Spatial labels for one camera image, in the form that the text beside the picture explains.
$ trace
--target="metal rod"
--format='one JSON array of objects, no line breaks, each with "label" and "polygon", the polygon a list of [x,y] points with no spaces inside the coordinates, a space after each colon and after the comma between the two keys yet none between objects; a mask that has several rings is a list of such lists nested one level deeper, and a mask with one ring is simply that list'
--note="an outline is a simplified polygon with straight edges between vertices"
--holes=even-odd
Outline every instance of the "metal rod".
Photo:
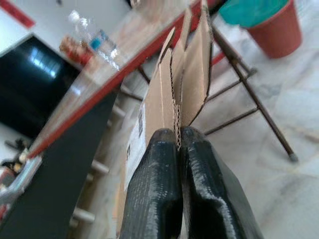
[{"label": "metal rod", "polygon": [[149,79],[149,77],[147,76],[147,74],[145,73],[144,69],[142,66],[138,67],[138,71],[139,73],[143,76],[143,78],[145,79],[145,81],[149,84],[151,82],[151,80]]},{"label": "metal rod", "polygon": [[241,81],[236,81],[236,82],[230,84],[229,86],[225,87],[224,89],[221,89],[220,91],[218,91],[218,92],[215,93],[214,95],[208,97],[208,98],[206,99],[205,103],[207,103],[207,102],[209,102],[209,101],[215,99],[217,96],[219,96],[219,95],[225,93],[226,91],[232,89],[233,87],[237,86],[240,82],[241,82]]},{"label": "metal rod", "polygon": [[250,69],[250,67],[247,66],[247,64],[242,60],[241,56],[238,54],[238,52],[227,42],[227,40],[213,25],[212,30],[217,44],[221,48],[222,46],[224,47],[223,52],[225,53],[225,55],[231,57],[232,60],[236,60],[236,62],[246,71],[248,76],[252,76],[257,72],[256,69]]},{"label": "metal rod", "polygon": [[225,123],[213,128],[213,129],[208,130],[204,134],[205,135],[209,135],[211,133],[214,133],[214,132],[216,132],[216,131],[218,131],[218,130],[220,130],[222,128],[225,128],[226,126],[229,126],[232,123],[235,123],[235,122],[237,122],[237,121],[239,121],[239,120],[241,120],[241,119],[243,119],[243,118],[255,113],[257,110],[258,110],[258,108],[254,108],[252,110],[249,110],[249,111],[247,111],[247,112],[245,112],[245,113],[243,113],[243,114],[241,114],[239,116],[236,116],[236,117],[232,118],[231,120],[229,120],[229,121],[227,121],[227,122],[225,122]]},{"label": "metal rod", "polygon": [[257,95],[255,94],[255,92],[253,91],[253,89],[249,86],[249,84],[248,84],[248,82],[246,80],[246,77],[244,77],[243,74],[241,73],[241,71],[238,69],[238,67],[236,65],[237,62],[234,62],[234,58],[233,58],[234,52],[231,52],[230,45],[228,44],[228,42],[226,40],[223,39],[223,37],[220,35],[220,33],[215,28],[214,28],[213,31],[214,31],[213,34],[214,34],[214,37],[216,39],[217,44],[220,46],[222,51],[224,51],[229,63],[231,64],[231,66],[233,67],[235,72],[237,73],[240,81],[245,86],[245,88],[246,88],[248,94],[250,95],[250,97],[254,100],[255,104],[257,105],[257,108],[261,111],[262,115],[266,119],[266,121],[269,124],[270,128],[275,133],[275,135],[277,136],[278,140],[280,141],[280,143],[282,144],[282,146],[286,150],[290,160],[292,162],[297,162],[298,161],[298,157],[296,156],[296,154],[294,153],[294,151],[290,147],[290,145],[287,142],[287,140],[285,139],[284,135],[281,133],[281,131],[279,130],[279,128],[277,127],[277,125],[275,124],[275,122],[273,121],[273,119],[271,118],[269,113],[267,112],[266,108],[263,106],[263,104],[261,103],[261,101],[259,100]]},{"label": "metal rod", "polygon": [[134,100],[137,100],[137,101],[140,101],[140,102],[143,101],[143,98],[142,98],[142,97],[137,96],[137,95],[134,95],[134,94],[130,94],[130,93],[128,93],[128,92],[124,92],[124,91],[122,91],[122,90],[113,89],[112,91],[115,92],[115,93],[120,93],[120,94],[122,94],[122,95],[124,95],[124,96],[130,97],[130,98],[132,98],[132,99],[134,99]]},{"label": "metal rod", "polygon": [[254,100],[255,104],[257,107],[260,109],[260,112],[263,114],[264,118],[266,119],[267,123],[269,124],[270,128],[273,130],[275,135],[277,136],[278,140],[286,150],[290,160],[292,162],[297,162],[298,157],[294,153],[293,149],[290,147],[289,143],[287,142],[285,136],[281,133],[271,116],[269,115],[268,111],[266,108],[263,106],[263,104],[260,102],[259,98],[256,96],[255,92],[253,89],[249,86],[247,81],[243,81],[243,84],[247,90],[247,92],[250,94],[251,98]]}]

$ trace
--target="television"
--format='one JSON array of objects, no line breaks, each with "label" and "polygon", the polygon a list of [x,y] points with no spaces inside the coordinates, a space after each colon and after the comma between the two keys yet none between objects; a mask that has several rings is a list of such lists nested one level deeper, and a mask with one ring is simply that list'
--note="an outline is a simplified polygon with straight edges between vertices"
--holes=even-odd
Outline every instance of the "television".
[{"label": "television", "polygon": [[79,73],[28,36],[0,56],[0,121],[35,139]]}]

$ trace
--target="white wall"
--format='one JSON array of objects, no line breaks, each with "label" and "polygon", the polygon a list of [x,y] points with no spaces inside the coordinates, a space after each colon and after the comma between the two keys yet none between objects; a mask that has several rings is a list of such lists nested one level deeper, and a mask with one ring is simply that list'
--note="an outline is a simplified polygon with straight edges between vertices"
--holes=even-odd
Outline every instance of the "white wall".
[{"label": "white wall", "polygon": [[0,8],[0,54],[30,32],[34,32],[48,46],[58,51],[63,36],[74,36],[74,28],[67,19],[73,9],[93,18],[107,34],[115,29],[117,23],[130,10],[124,0],[62,1],[63,5],[59,6],[55,0],[12,0],[35,21],[35,26],[30,30]]}]

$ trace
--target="corrugated cardboard edge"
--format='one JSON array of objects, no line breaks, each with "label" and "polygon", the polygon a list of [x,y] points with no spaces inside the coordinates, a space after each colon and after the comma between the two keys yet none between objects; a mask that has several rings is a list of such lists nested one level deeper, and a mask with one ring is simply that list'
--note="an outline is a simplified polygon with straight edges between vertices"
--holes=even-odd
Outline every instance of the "corrugated cardboard edge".
[{"label": "corrugated cardboard edge", "polygon": [[207,97],[211,36],[208,8],[203,4],[198,28],[186,49],[181,94],[181,126],[191,124],[202,109]]},{"label": "corrugated cardboard edge", "polygon": [[171,71],[172,71],[172,87],[173,87],[173,94],[176,100],[176,104],[180,105],[181,101],[181,85],[182,85],[182,78],[184,72],[184,64],[185,64],[185,49],[187,38],[189,35],[189,30],[191,26],[191,18],[192,12],[189,8],[186,9],[182,31],[180,34],[180,38],[176,43],[176,46],[173,51],[172,55],[172,64],[171,64]]}]

